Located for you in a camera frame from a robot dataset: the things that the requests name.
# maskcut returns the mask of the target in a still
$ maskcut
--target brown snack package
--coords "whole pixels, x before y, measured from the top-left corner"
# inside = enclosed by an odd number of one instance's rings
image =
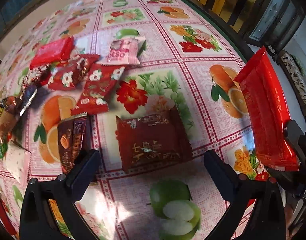
[[[63,120],[58,125],[58,145],[62,171],[68,174],[80,150],[90,149],[90,116],[82,113]]]
[[[116,117],[116,122],[124,171],[152,162],[192,160],[192,147],[176,107],[141,118]]]

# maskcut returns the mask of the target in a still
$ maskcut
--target red package with white flowers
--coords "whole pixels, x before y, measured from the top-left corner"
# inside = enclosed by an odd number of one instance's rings
[[[133,38],[113,41],[106,65],[139,65],[137,58],[139,41]]]
[[[84,76],[99,57],[97,54],[81,54],[65,67],[56,68],[55,73],[48,81],[48,88],[52,90],[73,90],[78,83],[83,81]]]
[[[30,69],[32,70],[34,67],[39,67],[54,61],[68,59],[73,47],[74,37],[53,41],[40,47],[30,64]]]
[[[88,114],[99,114],[109,110],[107,98],[120,79],[125,66],[104,66],[93,64],[84,91],[74,109],[72,115],[87,112]]]
[[[259,161],[276,170],[298,171],[298,159],[283,133],[290,114],[265,47],[251,57],[234,81],[240,83],[245,98]]]

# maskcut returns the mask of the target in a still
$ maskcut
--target table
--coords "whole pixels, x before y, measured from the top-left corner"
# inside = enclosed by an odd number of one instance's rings
[[[246,173],[251,179],[265,180],[268,174],[253,150],[251,124],[239,84],[232,81],[245,65],[244,56],[249,59],[251,53],[237,34],[201,5],[193,0],[80,0],[70,4],[39,21],[12,46],[0,66],[0,99],[19,93],[19,84],[41,45],[73,35],[73,53],[104,57],[122,28],[137,29],[146,37],[147,49],[139,57],[141,67],[128,70],[119,84],[125,94],[114,92],[110,111],[92,117],[92,146],[99,149],[103,165],[97,181],[89,185],[76,206],[101,240],[158,239],[158,219],[147,205],[150,186],[160,179],[179,179],[189,186],[193,202],[202,211],[201,230],[194,239],[204,239],[229,203],[204,168],[203,153],[214,149],[237,173]],[[238,42],[233,44],[228,36]],[[217,92],[211,92],[212,86]],[[130,91],[144,96],[134,100]],[[57,124],[80,94],[81,90],[39,90],[18,134],[19,142],[31,152],[28,179],[51,180],[61,173]],[[125,173],[115,136],[115,116],[140,117],[174,105],[194,159],[177,165],[140,166]],[[45,132],[36,139],[41,126]],[[25,187],[0,162],[0,196],[10,222],[19,231],[15,188],[24,195]],[[234,237],[242,233],[252,208],[246,210]],[[63,232],[70,235],[59,212],[55,217]]]

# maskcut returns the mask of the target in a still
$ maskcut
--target metal screw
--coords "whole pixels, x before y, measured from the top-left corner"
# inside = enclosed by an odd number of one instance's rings
[[[66,175],[63,174],[63,173],[60,174],[60,175],[57,177],[57,179],[60,180],[60,181],[61,181],[61,180],[64,180],[65,178],[66,178]]]
[[[240,180],[247,180],[247,179],[248,179],[248,177],[247,177],[244,173],[238,174],[238,178],[239,178]]]
[[[32,178],[32,179],[30,179],[29,183],[30,183],[30,184],[34,184],[36,181],[37,181],[36,178]]]
[[[276,179],[273,178],[273,177],[270,177],[268,180],[269,180],[270,183],[276,183]]]

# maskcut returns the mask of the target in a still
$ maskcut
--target tablecloth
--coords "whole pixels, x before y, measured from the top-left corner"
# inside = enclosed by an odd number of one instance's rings
[[[229,206],[204,168],[202,155],[208,149],[214,149],[237,173],[246,173],[251,179],[267,178],[253,150],[251,124],[239,85],[232,81],[244,61],[213,25],[181,0],[80,0],[39,21],[4,57],[0,99],[19,93],[21,80],[43,44],[73,35],[73,54],[97,53],[103,58],[118,30],[133,28],[145,36],[147,48],[139,57],[141,67],[125,72],[118,86],[123,89],[113,92],[109,101],[110,111],[92,116],[92,147],[100,151],[103,165],[97,181],[76,206],[100,239],[158,239],[158,219],[148,205],[149,189],[166,178],[189,186],[192,201],[202,211],[201,229],[194,240],[204,239]],[[32,153],[28,179],[51,180],[61,173],[57,124],[81,92],[39,90],[19,133],[20,143]],[[179,110],[194,159],[178,165],[139,166],[125,173],[115,116],[140,117],[173,106]],[[25,187],[0,162],[0,196],[16,231],[21,209],[18,191],[24,196]],[[252,205],[233,237],[242,233],[251,210]],[[62,231],[70,235],[58,212],[55,217]]]

